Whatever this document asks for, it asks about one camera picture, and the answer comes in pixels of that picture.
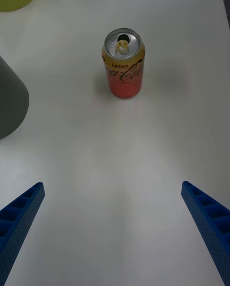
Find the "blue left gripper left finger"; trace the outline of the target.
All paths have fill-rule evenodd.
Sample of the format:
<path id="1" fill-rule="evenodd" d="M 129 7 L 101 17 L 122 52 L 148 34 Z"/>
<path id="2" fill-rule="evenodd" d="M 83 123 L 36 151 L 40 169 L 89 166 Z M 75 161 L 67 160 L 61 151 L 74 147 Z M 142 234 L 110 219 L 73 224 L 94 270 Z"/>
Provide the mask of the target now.
<path id="1" fill-rule="evenodd" d="M 44 185 L 38 182 L 0 211 L 0 286 L 6 283 L 44 197 Z"/>

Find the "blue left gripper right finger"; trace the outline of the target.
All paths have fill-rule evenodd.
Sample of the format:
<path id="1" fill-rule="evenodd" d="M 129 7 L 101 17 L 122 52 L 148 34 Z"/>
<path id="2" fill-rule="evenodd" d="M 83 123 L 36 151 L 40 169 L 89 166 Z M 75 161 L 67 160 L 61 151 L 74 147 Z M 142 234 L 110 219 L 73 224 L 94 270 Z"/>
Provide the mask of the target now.
<path id="1" fill-rule="evenodd" d="M 230 285 L 230 211 L 188 181 L 181 196 L 224 285 Z"/>

